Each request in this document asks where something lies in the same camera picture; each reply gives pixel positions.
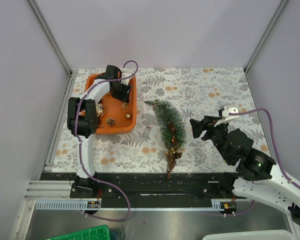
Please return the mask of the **gold glitter ball ornament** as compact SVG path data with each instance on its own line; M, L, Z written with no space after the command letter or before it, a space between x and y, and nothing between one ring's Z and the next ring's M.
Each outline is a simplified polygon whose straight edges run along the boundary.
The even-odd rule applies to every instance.
M130 119L132 118L132 114L131 114L131 113L126 113L126 114L125 114L125 118L126 118L127 120L130 120Z

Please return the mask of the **brown leaf decoration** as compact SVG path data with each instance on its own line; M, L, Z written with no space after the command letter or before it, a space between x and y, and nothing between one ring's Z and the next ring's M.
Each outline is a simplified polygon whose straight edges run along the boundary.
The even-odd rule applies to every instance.
M176 138L176 133L177 129L172 123L167 124L169 133L171 134L171 147L168 148L168 152L165 153L165 156L167 157L167 176L166 180L170 181L171 179L171 172L175 168L177 159L181 158L182 152L178 152L179 147L177 147L177 138Z

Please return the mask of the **orange plastic bin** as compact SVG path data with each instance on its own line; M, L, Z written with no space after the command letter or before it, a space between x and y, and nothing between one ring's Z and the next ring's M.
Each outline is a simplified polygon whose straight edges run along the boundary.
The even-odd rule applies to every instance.
M122 102L112 97L110 82L110 92L105 94L99 101L104 106L104 115L99 117L99 124L95 132L96 135L109 135L109 134L125 134L132 131L136 125L137 120L137 79L135 76L129 79L131 91L129 95L128 108L123 109ZM126 114L132 114L131 119L126 119ZM108 126L106 124L107 118L113 118L115 124Z

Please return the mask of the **small green christmas tree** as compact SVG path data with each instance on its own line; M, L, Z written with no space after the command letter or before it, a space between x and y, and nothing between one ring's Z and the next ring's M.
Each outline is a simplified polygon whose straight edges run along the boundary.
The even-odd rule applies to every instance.
M154 112L164 146L177 151L187 140L186 126L180 112L168 100L146 100L145 104Z

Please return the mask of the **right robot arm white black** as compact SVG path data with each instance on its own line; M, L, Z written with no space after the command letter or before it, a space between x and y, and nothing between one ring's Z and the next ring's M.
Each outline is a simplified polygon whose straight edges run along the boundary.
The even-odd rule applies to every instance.
M285 178L275 160L253 148L254 141L240 129L228 131L219 117L190 119L195 139L212 141L223 160L237 166L236 173L225 172L218 181L218 194L255 200L291 217L300 226L300 189Z

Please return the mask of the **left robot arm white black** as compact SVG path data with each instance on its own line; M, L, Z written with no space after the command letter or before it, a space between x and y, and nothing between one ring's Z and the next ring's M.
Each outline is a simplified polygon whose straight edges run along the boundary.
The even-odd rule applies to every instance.
M94 165L93 138L101 124L101 114L97 113L97 104L102 98L111 95L123 103L129 102L134 73L123 72L119 67L108 65L105 72L93 77L91 85L80 97L70 97L67 105L67 128L76 138L77 171L72 187L78 193L92 198L99 192Z

